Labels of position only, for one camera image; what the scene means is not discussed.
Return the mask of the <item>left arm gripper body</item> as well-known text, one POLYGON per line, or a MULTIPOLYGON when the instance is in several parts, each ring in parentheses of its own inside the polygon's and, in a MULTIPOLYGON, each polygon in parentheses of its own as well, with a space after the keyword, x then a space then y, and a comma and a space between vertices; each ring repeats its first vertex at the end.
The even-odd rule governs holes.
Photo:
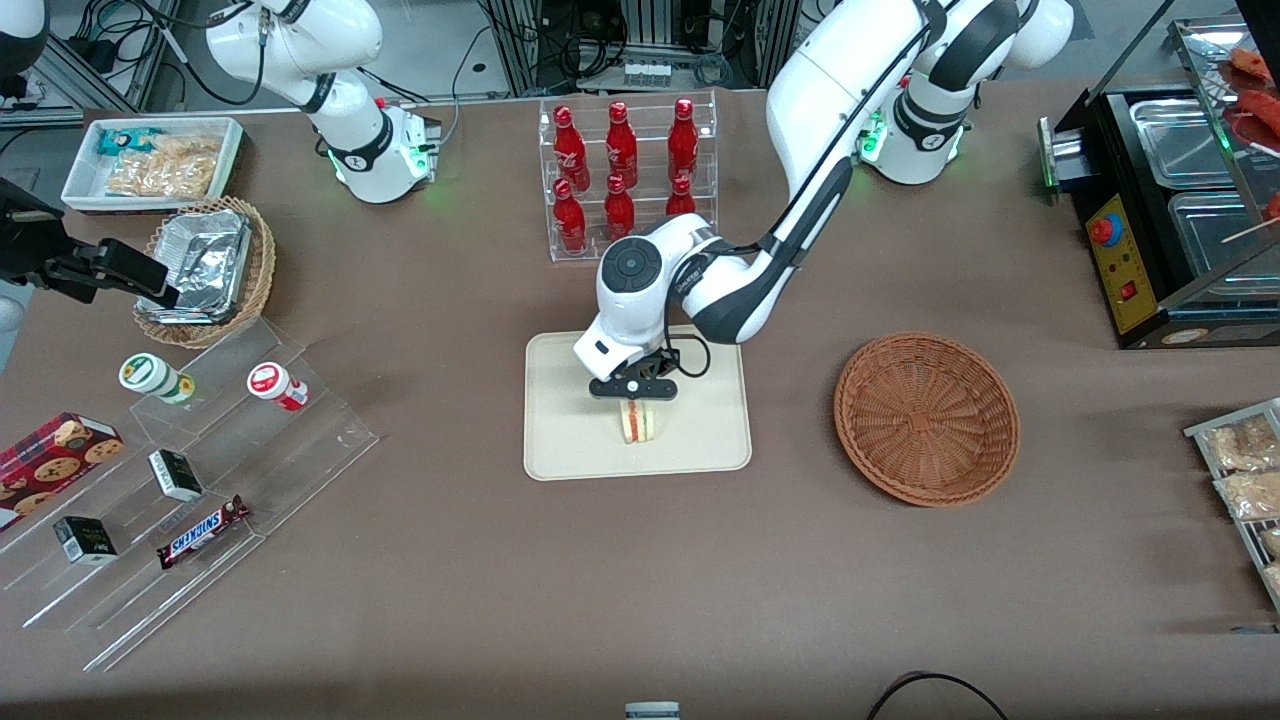
POLYGON ((573 354, 596 380, 650 380, 676 369, 677 354, 666 350, 662 320, 625 327, 595 318, 575 341, 573 354))

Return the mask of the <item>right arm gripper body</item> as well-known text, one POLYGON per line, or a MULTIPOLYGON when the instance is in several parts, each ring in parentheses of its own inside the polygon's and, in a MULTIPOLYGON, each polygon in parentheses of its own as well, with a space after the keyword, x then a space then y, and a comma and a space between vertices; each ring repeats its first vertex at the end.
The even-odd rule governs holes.
POLYGON ((61 211, 1 178, 1 279, 26 284, 28 274, 72 250, 61 211))

